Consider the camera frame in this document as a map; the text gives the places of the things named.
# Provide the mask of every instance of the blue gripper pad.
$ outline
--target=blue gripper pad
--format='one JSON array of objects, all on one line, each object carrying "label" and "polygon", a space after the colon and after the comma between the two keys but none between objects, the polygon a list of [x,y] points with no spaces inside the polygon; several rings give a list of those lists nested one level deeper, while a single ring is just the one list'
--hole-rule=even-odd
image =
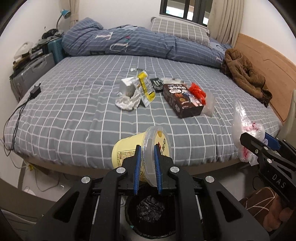
[{"label": "blue gripper pad", "polygon": [[139,147],[135,173],[133,174],[133,193],[138,194],[141,169],[141,146]]},{"label": "blue gripper pad", "polygon": [[163,183],[162,183],[162,178],[161,178],[160,164],[159,164],[159,158],[157,155],[156,145],[154,146],[154,165],[155,165],[157,190],[158,190],[158,193],[161,194],[161,192],[163,190]]},{"label": "blue gripper pad", "polygon": [[265,139],[268,140],[268,146],[272,150],[279,150],[281,148],[279,141],[272,137],[270,134],[265,133]]}]

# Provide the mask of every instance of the brown snack box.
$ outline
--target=brown snack box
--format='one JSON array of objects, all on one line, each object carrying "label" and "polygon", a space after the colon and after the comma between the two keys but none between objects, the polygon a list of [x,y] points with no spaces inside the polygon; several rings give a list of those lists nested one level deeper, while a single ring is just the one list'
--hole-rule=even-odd
[{"label": "brown snack box", "polygon": [[200,115],[204,107],[184,84],[163,85],[163,96],[179,118]]}]

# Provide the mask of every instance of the das logo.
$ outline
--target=das logo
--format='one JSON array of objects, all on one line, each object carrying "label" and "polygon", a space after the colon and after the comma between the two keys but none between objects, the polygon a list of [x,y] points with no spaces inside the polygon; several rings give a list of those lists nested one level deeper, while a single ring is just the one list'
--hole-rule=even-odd
[{"label": "das logo", "polygon": [[274,181],[276,181],[276,183],[281,187],[281,188],[284,188],[286,183],[285,182],[282,182],[281,181],[281,178],[280,179],[277,179],[277,174],[274,174],[274,176],[272,177],[272,179]]}]

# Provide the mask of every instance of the desk lamp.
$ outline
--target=desk lamp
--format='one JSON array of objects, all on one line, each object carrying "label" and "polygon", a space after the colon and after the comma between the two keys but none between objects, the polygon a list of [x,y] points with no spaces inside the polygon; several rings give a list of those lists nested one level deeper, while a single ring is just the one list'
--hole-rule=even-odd
[{"label": "desk lamp", "polygon": [[62,9],[61,10],[61,16],[57,20],[57,25],[59,24],[59,20],[61,19],[62,16],[64,16],[64,19],[69,18],[71,16],[71,11]]}]

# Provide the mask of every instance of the blue plastic crate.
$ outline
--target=blue plastic crate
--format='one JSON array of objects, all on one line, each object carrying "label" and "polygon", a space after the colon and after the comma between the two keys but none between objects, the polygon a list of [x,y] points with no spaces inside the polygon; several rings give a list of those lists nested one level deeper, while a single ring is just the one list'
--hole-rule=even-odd
[{"label": "blue plastic crate", "polygon": [[62,47],[62,40],[63,37],[54,39],[47,44],[48,52],[53,54],[55,64],[66,57],[65,50]]}]

